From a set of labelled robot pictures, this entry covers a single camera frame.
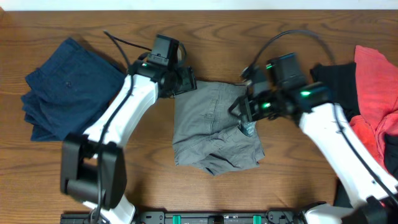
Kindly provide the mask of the grey shorts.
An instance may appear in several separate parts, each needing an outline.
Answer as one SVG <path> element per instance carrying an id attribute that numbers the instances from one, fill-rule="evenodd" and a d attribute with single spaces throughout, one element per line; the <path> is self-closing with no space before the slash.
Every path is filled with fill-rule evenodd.
<path id="1" fill-rule="evenodd" d="M 175 97 L 172 147 L 178 166 L 193 166 L 213 176 L 258 167 L 265 157 L 254 122 L 228 113 L 246 88 L 221 82 L 197 83 Z"/>

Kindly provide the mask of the red shorts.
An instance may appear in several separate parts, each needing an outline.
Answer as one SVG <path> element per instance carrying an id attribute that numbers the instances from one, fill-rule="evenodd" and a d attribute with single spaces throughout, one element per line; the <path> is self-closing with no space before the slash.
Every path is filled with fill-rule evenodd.
<path id="1" fill-rule="evenodd" d="M 397 67 L 376 49 L 355 47 L 360 114 L 349 122 L 375 161 L 387 169 L 386 136 L 397 136 Z"/>

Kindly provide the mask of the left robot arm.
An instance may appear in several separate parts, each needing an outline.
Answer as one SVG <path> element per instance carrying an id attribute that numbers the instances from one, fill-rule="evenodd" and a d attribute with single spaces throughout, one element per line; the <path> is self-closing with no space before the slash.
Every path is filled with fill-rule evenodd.
<path id="1" fill-rule="evenodd" d="M 67 213 L 61 223 L 133 223 L 136 209 L 126 198 L 124 147 L 144 113 L 159 99 L 196 90 L 192 67 L 136 60 L 106 112 L 83 134 L 62 144 L 60 190 L 89 207 Z"/>

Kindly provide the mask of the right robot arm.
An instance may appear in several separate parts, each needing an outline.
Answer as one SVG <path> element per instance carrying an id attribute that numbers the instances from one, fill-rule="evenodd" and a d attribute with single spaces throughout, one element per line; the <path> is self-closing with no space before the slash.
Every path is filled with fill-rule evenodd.
<path id="1" fill-rule="evenodd" d="M 342 183 L 350 208 L 315 203 L 294 216 L 294 223 L 397 223 L 397 180 L 370 155 L 351 129 L 340 105 L 321 82 L 302 74 L 269 81 L 265 71 L 242 72 L 250 93 L 229 107 L 243 122 L 291 117 L 325 156 Z"/>

